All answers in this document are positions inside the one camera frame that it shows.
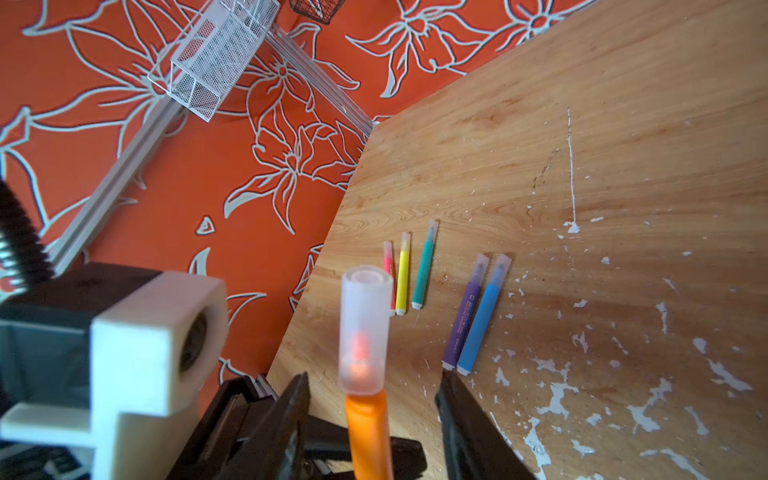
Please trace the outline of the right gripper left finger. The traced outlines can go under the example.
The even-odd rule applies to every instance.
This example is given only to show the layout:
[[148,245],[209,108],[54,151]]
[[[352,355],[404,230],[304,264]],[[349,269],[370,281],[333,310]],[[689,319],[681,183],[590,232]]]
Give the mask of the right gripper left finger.
[[256,397],[246,377],[224,382],[214,398],[221,424],[212,453],[216,479],[299,479],[309,417],[308,375],[279,397]]

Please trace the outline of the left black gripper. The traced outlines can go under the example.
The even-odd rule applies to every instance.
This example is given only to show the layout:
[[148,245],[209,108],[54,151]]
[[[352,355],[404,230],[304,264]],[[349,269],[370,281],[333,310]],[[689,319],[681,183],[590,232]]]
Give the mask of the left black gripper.
[[224,382],[182,453],[171,479],[322,479],[319,463],[350,461],[330,479],[418,479],[427,469],[422,445],[389,434],[382,382],[346,386],[348,425],[310,415],[306,375],[282,396],[261,395],[244,377]]

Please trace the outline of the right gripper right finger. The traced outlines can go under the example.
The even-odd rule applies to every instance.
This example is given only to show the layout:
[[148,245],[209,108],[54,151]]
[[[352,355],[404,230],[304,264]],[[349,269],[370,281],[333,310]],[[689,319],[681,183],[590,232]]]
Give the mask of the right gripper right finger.
[[435,403],[450,479],[535,479],[483,412],[459,374],[443,372]]

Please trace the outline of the green marker pen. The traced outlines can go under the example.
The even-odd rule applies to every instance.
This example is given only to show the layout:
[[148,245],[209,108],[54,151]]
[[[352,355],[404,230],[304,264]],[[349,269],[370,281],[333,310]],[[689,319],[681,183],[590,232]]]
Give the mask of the green marker pen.
[[435,248],[438,229],[439,229],[439,222],[437,220],[431,220],[428,223],[427,234],[426,234],[425,242],[423,245],[422,256],[419,264],[416,287],[414,290],[414,296],[412,300],[412,307],[416,310],[422,309],[425,304],[426,291],[427,291],[429,277],[430,277],[430,270],[431,270],[433,255],[434,255],[434,248]]

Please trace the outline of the blue marker pen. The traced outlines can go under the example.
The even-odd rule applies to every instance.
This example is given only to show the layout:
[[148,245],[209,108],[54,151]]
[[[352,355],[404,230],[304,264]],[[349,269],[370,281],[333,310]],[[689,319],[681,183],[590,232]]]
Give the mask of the blue marker pen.
[[506,254],[501,254],[496,259],[490,281],[480,299],[457,363],[457,370],[461,375],[467,376],[473,371],[511,264],[512,259]]

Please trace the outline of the purple marker pen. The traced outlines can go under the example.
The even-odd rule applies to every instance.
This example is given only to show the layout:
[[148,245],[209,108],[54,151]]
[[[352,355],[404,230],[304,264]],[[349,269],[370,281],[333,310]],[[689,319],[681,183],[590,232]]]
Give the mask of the purple marker pen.
[[446,343],[446,349],[442,358],[442,366],[445,370],[454,370],[457,367],[459,357],[467,339],[468,331],[471,327],[474,309],[478,302],[482,282],[487,272],[489,262],[490,259],[484,254],[479,254],[475,260],[472,274],[459,306],[450,338]]

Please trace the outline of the yellow marker pen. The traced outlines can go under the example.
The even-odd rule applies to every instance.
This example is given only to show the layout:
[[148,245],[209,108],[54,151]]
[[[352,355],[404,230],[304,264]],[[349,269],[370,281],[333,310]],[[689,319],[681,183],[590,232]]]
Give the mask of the yellow marker pen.
[[408,308],[408,290],[411,256],[411,233],[404,232],[401,238],[400,257],[398,263],[397,291],[395,298],[395,313],[404,316]]

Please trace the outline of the pink marker pen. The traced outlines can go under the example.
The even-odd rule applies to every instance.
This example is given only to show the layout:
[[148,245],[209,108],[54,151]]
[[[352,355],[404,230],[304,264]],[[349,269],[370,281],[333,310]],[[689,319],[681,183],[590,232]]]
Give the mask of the pink marker pen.
[[397,274],[394,260],[394,249],[391,241],[383,242],[384,269],[392,279],[390,315],[396,315]]

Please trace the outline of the orange marker pen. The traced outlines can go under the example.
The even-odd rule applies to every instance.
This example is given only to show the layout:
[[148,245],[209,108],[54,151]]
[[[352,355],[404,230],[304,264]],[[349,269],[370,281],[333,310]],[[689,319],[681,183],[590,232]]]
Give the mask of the orange marker pen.
[[356,479],[394,478],[387,396],[347,395],[345,410]]

